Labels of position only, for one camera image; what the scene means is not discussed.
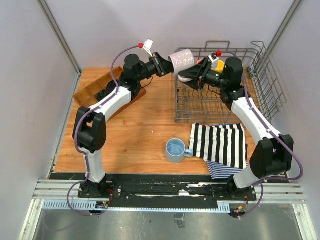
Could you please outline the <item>lilac grey mug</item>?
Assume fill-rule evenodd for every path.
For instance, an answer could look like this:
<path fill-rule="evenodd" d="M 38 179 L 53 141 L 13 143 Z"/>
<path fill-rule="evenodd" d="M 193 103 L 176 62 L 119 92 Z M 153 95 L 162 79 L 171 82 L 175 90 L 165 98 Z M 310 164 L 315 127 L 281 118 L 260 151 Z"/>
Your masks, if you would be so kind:
<path fill-rule="evenodd" d="M 173 76 L 182 83 L 192 81 L 191 78 L 179 75 L 181 71 L 187 70 L 195 65 L 195 59 L 190 49 L 184 49 L 169 55 L 168 60 L 173 65 Z"/>

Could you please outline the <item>yellow enamel mug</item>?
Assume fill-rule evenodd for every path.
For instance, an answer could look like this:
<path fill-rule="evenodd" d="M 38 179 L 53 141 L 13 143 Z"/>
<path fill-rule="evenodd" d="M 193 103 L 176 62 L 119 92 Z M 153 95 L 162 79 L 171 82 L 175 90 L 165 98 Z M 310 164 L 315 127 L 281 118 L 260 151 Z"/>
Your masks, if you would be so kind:
<path fill-rule="evenodd" d="M 222 60 L 219 60 L 217 63 L 217 67 L 215 68 L 215 71 L 218 73 L 222 73 L 225 67 L 225 62 Z"/>

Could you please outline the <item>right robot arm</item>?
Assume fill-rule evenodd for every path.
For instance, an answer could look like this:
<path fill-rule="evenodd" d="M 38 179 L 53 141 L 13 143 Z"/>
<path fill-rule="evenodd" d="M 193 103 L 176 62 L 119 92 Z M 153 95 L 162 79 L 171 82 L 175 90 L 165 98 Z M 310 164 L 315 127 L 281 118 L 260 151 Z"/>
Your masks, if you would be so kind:
<path fill-rule="evenodd" d="M 254 184 L 280 180 L 281 175 L 291 169 L 294 140 L 289 134 L 276 130 L 259 111 L 242 85 L 244 68 L 238 57 L 227 58 L 221 73 L 213 69 L 214 62 L 211 56 L 205 57 L 199 64 L 177 70 L 177 75 L 188 79 L 186 85 L 193 89 L 204 85 L 219 88 L 222 102 L 241 120 L 254 140 L 249 166 L 227 181 L 227 196 L 238 200 Z"/>

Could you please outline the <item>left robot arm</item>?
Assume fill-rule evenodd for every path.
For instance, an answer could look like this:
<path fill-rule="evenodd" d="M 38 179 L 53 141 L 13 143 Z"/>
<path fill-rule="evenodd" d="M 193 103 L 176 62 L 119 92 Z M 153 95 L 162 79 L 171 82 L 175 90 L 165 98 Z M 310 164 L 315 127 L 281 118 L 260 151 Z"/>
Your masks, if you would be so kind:
<path fill-rule="evenodd" d="M 107 121 L 138 96 L 142 89 L 141 81 L 173 72 L 173 63 L 158 52 L 153 53 L 148 62 L 141 61 L 136 54 L 129 54 L 124 59 L 120 77 L 113 80 L 114 90 L 98 103 L 78 109 L 72 137 L 76 150 L 84 158 L 86 169 L 85 180 L 80 183 L 78 192 L 80 198 L 101 198 L 110 191 L 111 184 L 107 182 L 102 161 Z"/>

